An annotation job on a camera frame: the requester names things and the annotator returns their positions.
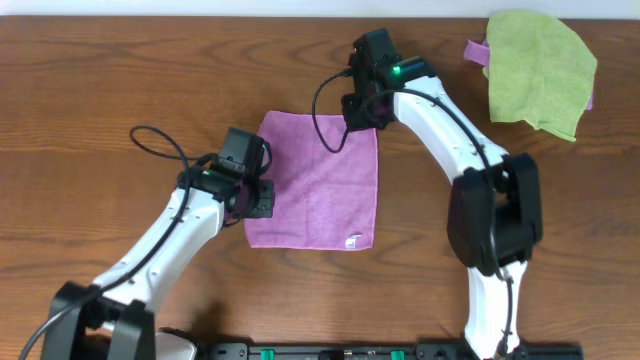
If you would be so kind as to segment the purple microfiber cloth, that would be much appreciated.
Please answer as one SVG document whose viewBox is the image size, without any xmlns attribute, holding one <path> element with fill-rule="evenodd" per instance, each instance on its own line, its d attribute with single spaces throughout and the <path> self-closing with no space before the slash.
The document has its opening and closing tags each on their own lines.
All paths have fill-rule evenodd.
<svg viewBox="0 0 640 360">
<path fill-rule="evenodd" d="M 374 245 L 378 203 L 378 141 L 368 129 L 347 136 L 343 149 L 340 115 L 268 112 L 258 135 L 271 145 L 272 164 L 264 177 L 274 184 L 273 215 L 247 219 L 253 248 L 360 251 Z"/>
</svg>

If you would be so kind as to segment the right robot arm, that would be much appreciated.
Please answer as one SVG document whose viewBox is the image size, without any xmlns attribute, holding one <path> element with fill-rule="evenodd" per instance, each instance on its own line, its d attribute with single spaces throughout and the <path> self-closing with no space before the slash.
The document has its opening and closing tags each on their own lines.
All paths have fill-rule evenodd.
<svg viewBox="0 0 640 360">
<path fill-rule="evenodd" d="M 528 154 L 511 156 L 464 115 L 421 57 L 402 58 L 386 29 L 353 43 L 342 97 L 348 132 L 409 128 L 451 184 L 449 243 L 469 276 L 464 340 L 476 359 L 516 356 L 519 288 L 542 237 L 538 168 Z"/>
</svg>

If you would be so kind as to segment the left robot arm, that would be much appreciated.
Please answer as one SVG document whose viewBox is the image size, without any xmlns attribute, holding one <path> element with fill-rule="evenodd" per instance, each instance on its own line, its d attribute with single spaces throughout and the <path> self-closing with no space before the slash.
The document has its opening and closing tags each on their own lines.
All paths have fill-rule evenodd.
<svg viewBox="0 0 640 360">
<path fill-rule="evenodd" d="M 44 359 L 198 358 L 197 341 L 158 331 L 155 315 L 204 244 L 241 220 L 272 216 L 274 187 L 263 177 L 272 155 L 263 138 L 231 128 L 219 152 L 175 157 L 184 169 L 157 220 L 90 285 L 60 288 L 22 358 L 38 341 Z"/>
</svg>

